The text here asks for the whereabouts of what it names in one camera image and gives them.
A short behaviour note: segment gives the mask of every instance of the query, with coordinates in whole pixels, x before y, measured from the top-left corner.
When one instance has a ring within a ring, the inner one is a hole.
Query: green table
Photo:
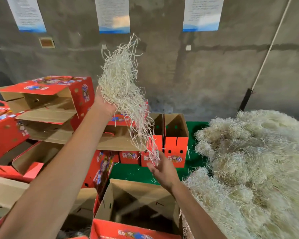
[[[184,168],[178,168],[179,179],[187,177],[196,167],[206,165],[206,157],[194,152],[195,150],[195,132],[202,128],[208,127],[208,122],[186,122],[189,131],[188,153],[186,155],[186,163]],[[113,166],[110,178],[138,181],[143,183],[158,184],[153,178],[152,173],[146,167],[137,164],[121,164],[117,163]]]

